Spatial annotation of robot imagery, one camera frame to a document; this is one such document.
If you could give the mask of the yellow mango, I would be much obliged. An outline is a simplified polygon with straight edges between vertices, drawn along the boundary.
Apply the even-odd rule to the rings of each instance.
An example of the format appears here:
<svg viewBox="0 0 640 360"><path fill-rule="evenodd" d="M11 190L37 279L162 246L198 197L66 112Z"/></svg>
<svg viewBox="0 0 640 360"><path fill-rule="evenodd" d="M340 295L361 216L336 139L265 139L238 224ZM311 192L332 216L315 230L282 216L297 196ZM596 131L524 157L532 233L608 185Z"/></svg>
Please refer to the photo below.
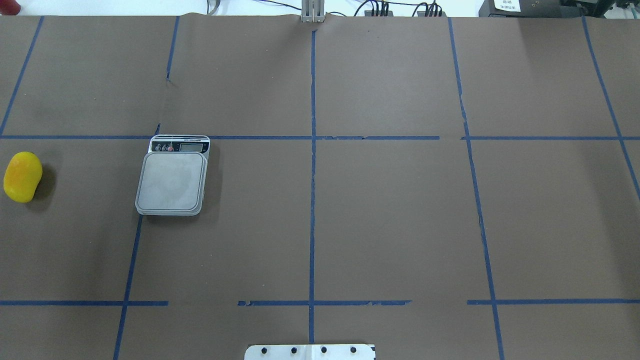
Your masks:
<svg viewBox="0 0 640 360"><path fill-rule="evenodd" d="M33 152L18 152L7 164L3 178L3 191L14 202L32 201L41 182L43 167Z"/></svg>

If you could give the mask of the brown paper table mat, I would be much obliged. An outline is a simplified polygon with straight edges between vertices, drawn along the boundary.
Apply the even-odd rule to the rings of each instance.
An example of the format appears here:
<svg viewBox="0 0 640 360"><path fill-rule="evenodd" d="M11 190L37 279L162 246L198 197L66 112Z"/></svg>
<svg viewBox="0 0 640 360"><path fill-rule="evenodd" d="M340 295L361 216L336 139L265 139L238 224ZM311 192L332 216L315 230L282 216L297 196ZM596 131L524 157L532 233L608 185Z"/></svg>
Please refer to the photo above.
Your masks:
<svg viewBox="0 0 640 360"><path fill-rule="evenodd" d="M135 207L210 137L201 212ZM639 22L1 19L3 360L639 358Z"/></svg>

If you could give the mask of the grey electronic kitchen scale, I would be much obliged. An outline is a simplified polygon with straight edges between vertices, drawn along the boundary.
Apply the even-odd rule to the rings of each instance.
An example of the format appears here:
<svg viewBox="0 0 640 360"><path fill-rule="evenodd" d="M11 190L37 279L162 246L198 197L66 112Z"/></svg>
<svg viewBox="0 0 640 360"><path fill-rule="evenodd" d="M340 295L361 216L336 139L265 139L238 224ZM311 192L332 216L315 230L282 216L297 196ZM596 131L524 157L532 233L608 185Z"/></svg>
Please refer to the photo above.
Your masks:
<svg viewBox="0 0 640 360"><path fill-rule="evenodd" d="M210 145L210 137L204 135L151 137L135 194L138 214L198 215L204 201Z"/></svg>

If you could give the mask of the black power box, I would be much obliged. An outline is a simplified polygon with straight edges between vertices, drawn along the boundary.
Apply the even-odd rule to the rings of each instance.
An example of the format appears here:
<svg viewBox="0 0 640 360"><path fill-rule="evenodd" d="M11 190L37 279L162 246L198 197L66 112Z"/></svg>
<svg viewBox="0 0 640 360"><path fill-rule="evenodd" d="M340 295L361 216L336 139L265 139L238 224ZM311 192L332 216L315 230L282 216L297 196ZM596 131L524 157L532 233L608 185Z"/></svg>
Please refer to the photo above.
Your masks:
<svg viewBox="0 0 640 360"><path fill-rule="evenodd" d="M578 7L561 0L485 0L478 9L480 18L579 18Z"/></svg>

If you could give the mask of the red cylinder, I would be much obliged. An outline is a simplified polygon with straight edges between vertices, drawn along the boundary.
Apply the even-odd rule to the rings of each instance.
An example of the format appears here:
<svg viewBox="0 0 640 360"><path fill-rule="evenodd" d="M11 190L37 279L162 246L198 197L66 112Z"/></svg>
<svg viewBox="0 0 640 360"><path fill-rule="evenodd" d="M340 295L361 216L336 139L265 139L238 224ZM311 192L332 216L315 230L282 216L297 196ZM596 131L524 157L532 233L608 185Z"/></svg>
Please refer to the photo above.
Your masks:
<svg viewBox="0 0 640 360"><path fill-rule="evenodd" d="M22 10L22 6L17 0L0 0L1 16L16 16Z"/></svg>

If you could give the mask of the aluminium frame post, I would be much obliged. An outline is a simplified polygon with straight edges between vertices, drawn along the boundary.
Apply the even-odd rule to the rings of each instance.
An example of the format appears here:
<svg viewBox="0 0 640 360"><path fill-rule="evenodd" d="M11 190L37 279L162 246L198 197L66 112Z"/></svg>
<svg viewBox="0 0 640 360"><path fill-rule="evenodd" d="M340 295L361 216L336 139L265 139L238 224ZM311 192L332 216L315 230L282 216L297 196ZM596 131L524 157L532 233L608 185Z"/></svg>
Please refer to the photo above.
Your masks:
<svg viewBox="0 0 640 360"><path fill-rule="evenodd" d="M301 22L302 23L323 23L326 19L324 0L302 0L301 1Z"/></svg>

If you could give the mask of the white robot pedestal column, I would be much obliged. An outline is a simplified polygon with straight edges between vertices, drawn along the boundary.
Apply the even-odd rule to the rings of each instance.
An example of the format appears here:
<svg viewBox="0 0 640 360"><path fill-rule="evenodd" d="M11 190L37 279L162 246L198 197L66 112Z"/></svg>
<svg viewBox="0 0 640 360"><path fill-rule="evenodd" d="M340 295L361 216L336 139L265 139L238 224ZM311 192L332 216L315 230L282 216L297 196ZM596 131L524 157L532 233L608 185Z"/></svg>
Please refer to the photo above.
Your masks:
<svg viewBox="0 0 640 360"><path fill-rule="evenodd" d="M256 344L245 360L375 360L373 344Z"/></svg>

